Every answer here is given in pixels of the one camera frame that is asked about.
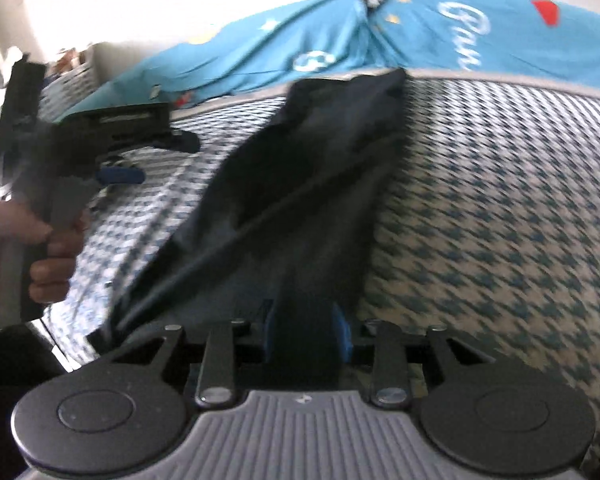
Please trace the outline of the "person left hand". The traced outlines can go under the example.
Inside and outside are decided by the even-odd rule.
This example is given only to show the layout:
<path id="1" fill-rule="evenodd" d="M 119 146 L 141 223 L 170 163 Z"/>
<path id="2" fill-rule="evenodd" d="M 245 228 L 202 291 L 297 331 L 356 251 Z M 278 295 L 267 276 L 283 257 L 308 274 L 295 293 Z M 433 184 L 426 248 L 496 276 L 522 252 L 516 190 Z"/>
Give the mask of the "person left hand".
<path id="1" fill-rule="evenodd" d="M 29 296 L 33 301 L 53 304 L 67 297 L 89 224 L 88 213 L 82 212 L 70 228 L 54 231 L 26 206 L 12 200 L 0 203 L 0 243 L 18 240 L 29 245 L 47 245 L 46 256 L 30 267 Z"/>

